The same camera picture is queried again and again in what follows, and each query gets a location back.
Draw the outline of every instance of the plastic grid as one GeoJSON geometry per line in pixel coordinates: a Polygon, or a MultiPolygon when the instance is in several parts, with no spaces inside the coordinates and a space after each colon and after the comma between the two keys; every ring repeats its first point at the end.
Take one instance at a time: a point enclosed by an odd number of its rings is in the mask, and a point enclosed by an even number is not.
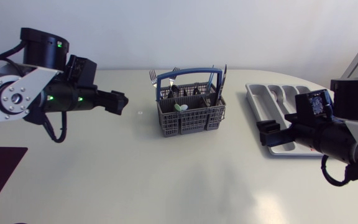
{"type": "MultiPolygon", "coordinates": [[[[219,124],[224,119],[226,104],[223,98],[218,105],[207,107],[205,102],[205,91],[207,83],[194,83],[191,85],[179,85],[179,97],[167,98],[170,87],[161,89],[164,99],[157,102],[158,116],[161,129],[165,137],[180,134],[191,134],[204,130],[214,130],[219,128],[219,124]],[[200,95],[193,95],[193,90],[198,88],[200,95]],[[186,104],[186,111],[175,111],[174,105],[186,104]]],[[[212,85],[210,90],[211,105],[216,100],[216,88],[212,85]]]]}

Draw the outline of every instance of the white cutlery tray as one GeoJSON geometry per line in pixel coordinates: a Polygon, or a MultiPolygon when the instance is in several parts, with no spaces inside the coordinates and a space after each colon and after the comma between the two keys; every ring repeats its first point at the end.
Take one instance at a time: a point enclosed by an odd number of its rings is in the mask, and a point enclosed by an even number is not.
{"type": "MultiPolygon", "coordinates": [[[[247,99],[257,121],[275,120],[280,129],[289,128],[291,123],[284,115],[296,113],[295,95],[308,93],[310,89],[303,85],[278,85],[248,83],[247,99]]],[[[269,147],[273,155],[322,156],[321,153],[295,142],[269,147]]]]}

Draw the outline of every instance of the table surface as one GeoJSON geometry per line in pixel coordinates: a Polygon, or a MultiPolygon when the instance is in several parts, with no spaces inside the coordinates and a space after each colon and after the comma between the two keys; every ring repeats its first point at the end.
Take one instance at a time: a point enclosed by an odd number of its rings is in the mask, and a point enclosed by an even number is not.
{"type": "MultiPolygon", "coordinates": [[[[177,84],[208,77],[179,76],[177,84]]],[[[358,181],[333,187],[320,158],[273,156],[260,145],[246,83],[321,89],[279,73],[228,70],[219,129],[164,138],[149,71],[98,71],[100,90],[129,98],[122,116],[69,112],[61,144],[24,120],[0,123],[0,146],[29,148],[0,193],[0,223],[358,223],[358,181]]],[[[58,132],[60,114],[49,117],[58,132]]],[[[343,178],[345,164],[327,166],[343,178]]]]}

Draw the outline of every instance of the blue handle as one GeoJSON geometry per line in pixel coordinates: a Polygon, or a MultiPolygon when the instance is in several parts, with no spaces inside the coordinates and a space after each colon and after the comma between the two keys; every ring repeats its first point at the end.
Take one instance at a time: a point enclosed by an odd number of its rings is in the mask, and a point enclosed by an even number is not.
{"type": "Polygon", "coordinates": [[[219,90],[222,85],[222,70],[218,68],[187,68],[177,71],[167,72],[157,76],[157,91],[155,92],[155,98],[157,101],[160,101],[160,91],[161,91],[161,80],[169,77],[174,77],[177,75],[191,74],[191,73],[217,73],[216,89],[219,90]]]}

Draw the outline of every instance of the black cable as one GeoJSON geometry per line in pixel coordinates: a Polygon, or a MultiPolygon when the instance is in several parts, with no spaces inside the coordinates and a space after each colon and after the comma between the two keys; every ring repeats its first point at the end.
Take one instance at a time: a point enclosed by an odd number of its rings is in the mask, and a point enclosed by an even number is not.
{"type": "Polygon", "coordinates": [[[56,138],[55,132],[53,131],[52,124],[50,123],[46,115],[45,115],[44,128],[54,142],[56,143],[63,142],[66,138],[66,133],[67,133],[67,112],[62,111],[62,128],[60,128],[62,130],[62,133],[60,134],[59,138],[56,138]]]}
{"type": "Polygon", "coordinates": [[[16,69],[16,71],[19,73],[19,75],[21,76],[21,77],[24,77],[24,72],[19,68],[19,66],[16,64],[16,63],[14,63],[11,59],[9,59],[9,58],[4,58],[4,59],[1,59],[1,60],[3,60],[3,61],[5,61],[5,62],[7,62],[7,63],[10,63],[15,69],[16,69]]]}
{"type": "Polygon", "coordinates": [[[0,60],[9,57],[9,56],[11,56],[12,54],[18,53],[20,50],[22,50],[22,49],[25,47],[26,44],[27,44],[27,41],[22,40],[22,41],[19,43],[19,45],[17,45],[17,46],[14,47],[13,49],[8,50],[8,51],[6,51],[6,52],[0,54],[0,60]]]}
{"type": "Polygon", "coordinates": [[[349,181],[351,181],[350,178],[346,175],[346,173],[345,173],[345,179],[342,182],[337,181],[336,179],[332,178],[326,170],[327,160],[328,160],[328,156],[323,155],[323,158],[321,159],[321,170],[323,171],[324,177],[330,184],[332,184],[333,186],[336,186],[336,187],[342,187],[343,185],[346,185],[347,183],[349,183],[349,181]]]}

